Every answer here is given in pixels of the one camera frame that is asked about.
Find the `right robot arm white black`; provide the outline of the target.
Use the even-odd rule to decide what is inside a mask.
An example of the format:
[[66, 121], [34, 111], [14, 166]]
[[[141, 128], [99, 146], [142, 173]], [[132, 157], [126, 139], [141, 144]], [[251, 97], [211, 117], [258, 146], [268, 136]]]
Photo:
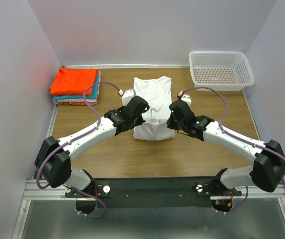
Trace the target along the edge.
[[196, 116], [183, 100], [171, 103], [169, 109], [169, 129], [183, 131], [189, 137], [217, 144], [250, 164], [247, 167], [220, 170], [204, 186], [205, 191], [223, 195], [236, 187], [256, 186], [263, 191], [273, 192], [280, 184], [285, 175], [285, 161], [279, 143], [274, 140], [265, 143], [220, 128], [214, 119], [204, 115]]

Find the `white t shirt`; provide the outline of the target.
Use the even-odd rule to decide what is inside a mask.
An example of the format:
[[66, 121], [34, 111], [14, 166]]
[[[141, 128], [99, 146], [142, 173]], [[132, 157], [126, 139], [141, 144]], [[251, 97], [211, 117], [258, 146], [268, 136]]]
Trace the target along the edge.
[[169, 105], [172, 103], [171, 85], [172, 79], [167, 76], [148, 80], [133, 78], [136, 95], [145, 99], [150, 106], [142, 114], [145, 122], [134, 128], [135, 140], [162, 141], [175, 137], [174, 131], [167, 128]]

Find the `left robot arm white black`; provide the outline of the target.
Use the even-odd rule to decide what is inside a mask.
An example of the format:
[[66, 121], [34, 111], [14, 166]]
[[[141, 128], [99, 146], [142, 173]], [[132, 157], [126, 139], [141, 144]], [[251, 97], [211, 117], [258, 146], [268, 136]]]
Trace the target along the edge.
[[51, 188], [65, 185], [83, 197], [89, 196], [95, 180], [87, 171], [73, 168], [72, 161], [98, 143], [140, 126], [148, 109], [145, 99], [133, 96], [126, 105], [107, 111], [97, 122], [70, 136], [46, 138], [35, 160], [36, 182], [44, 177]]

